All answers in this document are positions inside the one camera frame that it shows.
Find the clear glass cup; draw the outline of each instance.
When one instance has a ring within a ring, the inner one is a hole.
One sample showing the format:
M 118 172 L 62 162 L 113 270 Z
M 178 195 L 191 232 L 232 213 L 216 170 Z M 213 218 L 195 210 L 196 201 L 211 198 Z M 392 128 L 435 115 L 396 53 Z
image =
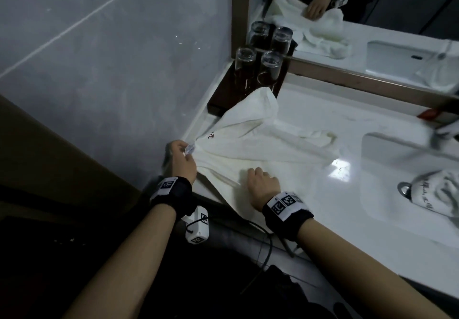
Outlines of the clear glass cup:
M 271 46 L 269 49 L 279 52 L 282 55 L 286 55 L 290 49 L 292 37 L 292 29 L 287 28 L 286 26 L 280 26 L 276 28 L 276 30 L 274 30 Z
M 251 80 L 255 77 L 256 52 L 248 47 L 239 47 L 236 51 L 234 75 L 236 88 L 248 95 Z
M 254 22 L 250 28 L 249 45 L 258 49 L 268 49 L 269 24 L 263 21 Z
M 275 51 L 268 51 L 262 55 L 260 72 L 257 76 L 258 87 L 268 87 L 274 90 L 283 60 L 282 55 Z

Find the white line on wall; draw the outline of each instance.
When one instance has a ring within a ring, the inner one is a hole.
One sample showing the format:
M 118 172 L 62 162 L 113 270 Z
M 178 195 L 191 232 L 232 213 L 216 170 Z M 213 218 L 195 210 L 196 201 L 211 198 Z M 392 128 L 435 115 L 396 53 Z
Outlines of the white line on wall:
M 48 42 L 42 44 L 40 47 L 35 49 L 32 53 L 26 55 L 24 58 L 22 58 L 20 61 L 16 62 L 15 64 L 11 65 L 10 67 L 6 68 L 1 74 L 0 74 L 0 79 L 3 78 L 4 76 L 8 75 L 11 71 L 19 67 L 21 64 L 25 63 L 27 60 L 32 58 L 34 55 L 37 55 L 40 53 L 42 50 L 44 50 L 46 47 L 48 47 L 50 44 L 52 44 L 54 41 L 60 39 L 62 36 L 64 36 L 66 33 L 72 31 L 74 28 L 79 26 L 81 23 L 83 23 L 85 20 L 87 20 L 89 17 L 92 15 L 96 14 L 99 12 L 101 9 L 104 9 L 106 6 L 108 6 L 110 3 L 112 3 L 115 0 L 108 0 L 106 3 L 104 3 L 102 6 L 98 7 L 91 13 L 89 13 L 86 17 L 82 18 L 81 20 L 77 21 L 75 24 L 72 26 L 69 26 L 66 30 L 61 32 L 59 35 L 55 36 L 54 38 L 50 39 Z

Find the white countertop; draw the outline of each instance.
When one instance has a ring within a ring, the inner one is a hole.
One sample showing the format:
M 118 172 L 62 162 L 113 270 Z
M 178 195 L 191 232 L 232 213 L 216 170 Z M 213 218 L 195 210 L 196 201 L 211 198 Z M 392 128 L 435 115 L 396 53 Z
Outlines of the white countertop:
M 432 128 L 406 114 L 415 115 L 418 107 L 292 74 L 287 75 L 278 103 L 282 121 L 335 133 L 340 159 L 350 163 L 347 182 L 325 175 L 319 181 L 312 201 L 315 219 L 397 274 L 459 298 L 459 249 L 376 220 L 360 202 L 363 136 L 378 132 L 427 146 Z M 186 139 L 203 134 L 216 120 L 203 108 Z M 451 142 L 444 151 L 457 157 L 459 144 Z M 193 191 L 222 202 L 208 185 L 197 180 Z
M 353 52 L 351 56 L 345 59 L 333 59 L 323 55 L 315 55 L 312 53 L 300 51 L 295 51 L 293 56 L 305 61 L 316 62 L 326 66 L 345 69 L 359 74 L 371 75 L 371 73 L 366 72 L 367 44 L 371 41 L 380 41 L 397 46 L 425 50 L 433 53 L 439 52 L 445 44 L 445 40 L 409 34 L 406 32 L 397 32 L 394 30 L 378 28 L 375 26 L 367 26 L 347 21 L 345 21 L 343 25 L 345 36 L 348 37 L 353 46 Z M 458 49 L 459 42 L 454 41 L 450 51 L 457 52 Z M 399 82 L 412 86 L 427 88 L 427 86 L 423 86 L 422 84 L 418 84 L 409 80 L 399 80 Z

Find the mirror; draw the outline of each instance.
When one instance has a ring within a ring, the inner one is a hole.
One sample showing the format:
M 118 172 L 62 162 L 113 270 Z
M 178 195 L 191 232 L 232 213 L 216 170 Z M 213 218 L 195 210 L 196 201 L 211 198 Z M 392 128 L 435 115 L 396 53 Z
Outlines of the mirror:
M 250 0 L 256 20 L 290 27 L 296 60 L 459 94 L 459 0 Z

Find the white sink basin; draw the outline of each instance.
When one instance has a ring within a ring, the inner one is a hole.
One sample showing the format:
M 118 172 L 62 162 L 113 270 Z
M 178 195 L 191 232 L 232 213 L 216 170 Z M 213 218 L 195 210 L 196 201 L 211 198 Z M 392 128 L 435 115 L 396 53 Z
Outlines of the white sink basin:
M 371 41 L 367 44 L 366 72 L 391 81 L 428 88 L 416 72 L 434 55 L 434 52 Z
M 361 166 L 360 202 L 368 215 L 459 248 L 459 219 L 417 206 L 397 189 L 400 182 L 412 182 L 420 175 L 458 168 L 459 159 L 372 133 L 363 138 Z

